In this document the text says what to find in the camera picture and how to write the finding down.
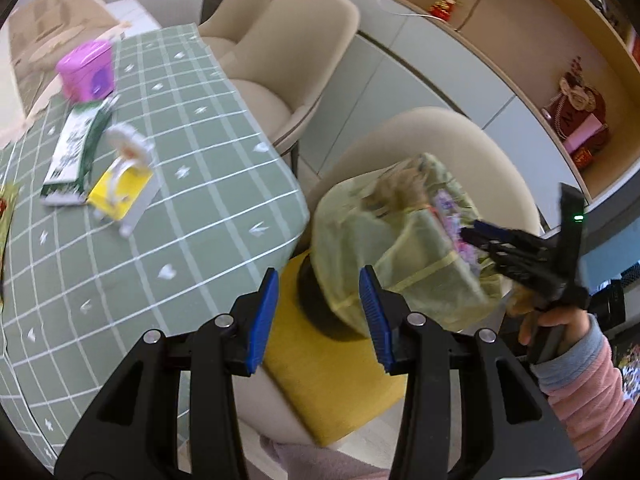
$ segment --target container lid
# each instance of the container lid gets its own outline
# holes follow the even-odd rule
[[[70,73],[81,69],[87,63],[111,50],[111,43],[107,40],[87,41],[75,47],[56,65],[56,70],[60,73]]]

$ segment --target pink fleece sleeve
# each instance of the pink fleece sleeve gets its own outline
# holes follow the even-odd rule
[[[620,370],[611,362],[609,342],[601,338],[598,356],[575,381],[545,392],[585,470],[606,451],[634,407],[624,399]]]

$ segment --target tablecloth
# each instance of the tablecloth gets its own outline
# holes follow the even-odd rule
[[[114,121],[151,137],[159,159],[161,190],[131,237],[87,206],[40,203],[69,112],[61,95],[0,153],[1,178],[21,186],[4,268],[0,402],[50,469],[144,331],[188,332],[228,311],[267,267],[286,264],[308,219],[289,168],[194,25],[117,42],[113,62]],[[101,139],[94,182],[112,161]]]

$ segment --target blue cuff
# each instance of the blue cuff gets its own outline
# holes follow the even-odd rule
[[[602,331],[598,321],[589,314],[591,328],[567,353],[542,363],[531,365],[540,389],[549,393],[574,382],[596,360],[602,348]]]

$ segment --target yellow plastic wrapper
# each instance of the yellow plastic wrapper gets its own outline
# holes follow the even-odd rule
[[[484,319],[502,297],[502,281],[491,260],[460,239],[460,228],[477,218],[428,153],[338,184],[318,205],[310,252],[329,307],[369,336],[358,274],[372,265],[384,288],[446,330]]]
[[[4,283],[4,249],[9,236],[11,218],[18,200],[19,186],[5,184],[0,188],[0,270],[2,272],[2,282]],[[4,307],[4,290],[0,301],[0,312]]]

